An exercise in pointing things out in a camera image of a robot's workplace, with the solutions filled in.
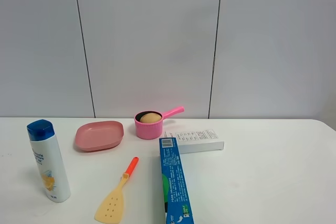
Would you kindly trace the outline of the brown potato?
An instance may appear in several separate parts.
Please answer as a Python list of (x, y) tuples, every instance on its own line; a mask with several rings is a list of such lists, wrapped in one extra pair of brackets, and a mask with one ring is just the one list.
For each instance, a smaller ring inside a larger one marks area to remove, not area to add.
[(162, 119), (162, 116), (160, 114), (151, 112), (151, 113), (146, 113), (140, 118), (141, 123), (146, 123), (146, 124), (151, 124), (151, 123), (156, 123)]

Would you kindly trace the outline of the pink toy saucepan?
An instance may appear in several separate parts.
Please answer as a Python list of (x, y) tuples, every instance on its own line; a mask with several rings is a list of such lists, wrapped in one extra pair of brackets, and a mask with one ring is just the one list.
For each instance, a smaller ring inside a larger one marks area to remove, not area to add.
[[(184, 112), (185, 109), (183, 106), (179, 106), (177, 108), (173, 108), (169, 111), (166, 112), (157, 112), (157, 111), (143, 111), (138, 113), (134, 117), (134, 123), (135, 123), (135, 131), (137, 137), (145, 140), (152, 140), (157, 137), (160, 137), (163, 131), (163, 120), (170, 118), (176, 114)], [(162, 119), (156, 123), (151, 123), (151, 124), (146, 124), (146, 123), (141, 123), (139, 120), (140, 118), (146, 114), (146, 113), (157, 113), (162, 116)]]

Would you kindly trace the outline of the white flat carton box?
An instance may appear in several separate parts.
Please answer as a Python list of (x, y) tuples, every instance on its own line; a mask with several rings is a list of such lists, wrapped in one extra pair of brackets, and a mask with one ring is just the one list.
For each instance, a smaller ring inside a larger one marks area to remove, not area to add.
[(224, 149), (224, 140), (220, 139), (214, 130), (168, 132), (164, 137), (176, 138), (180, 154), (198, 153), (207, 151), (221, 151)]

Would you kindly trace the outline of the pink square plate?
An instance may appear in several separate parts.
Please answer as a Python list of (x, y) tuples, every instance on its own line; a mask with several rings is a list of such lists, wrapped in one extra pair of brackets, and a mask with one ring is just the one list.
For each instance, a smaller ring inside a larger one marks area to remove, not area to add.
[(102, 151), (118, 146), (124, 136), (118, 121), (100, 121), (82, 125), (76, 131), (75, 147), (84, 152)]

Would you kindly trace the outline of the long blue toothpaste box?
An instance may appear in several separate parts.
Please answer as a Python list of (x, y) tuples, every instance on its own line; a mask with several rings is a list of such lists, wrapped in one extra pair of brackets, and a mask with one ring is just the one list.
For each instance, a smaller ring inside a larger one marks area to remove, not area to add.
[(159, 139), (165, 222), (194, 223), (176, 138)]

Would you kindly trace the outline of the white blue-capped shampoo bottle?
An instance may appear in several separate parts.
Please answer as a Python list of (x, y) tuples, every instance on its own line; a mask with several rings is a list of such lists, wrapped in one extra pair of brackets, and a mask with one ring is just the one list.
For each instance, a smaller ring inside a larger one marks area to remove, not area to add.
[(53, 124), (37, 120), (27, 125), (27, 132), (47, 197), (64, 202), (71, 192)]

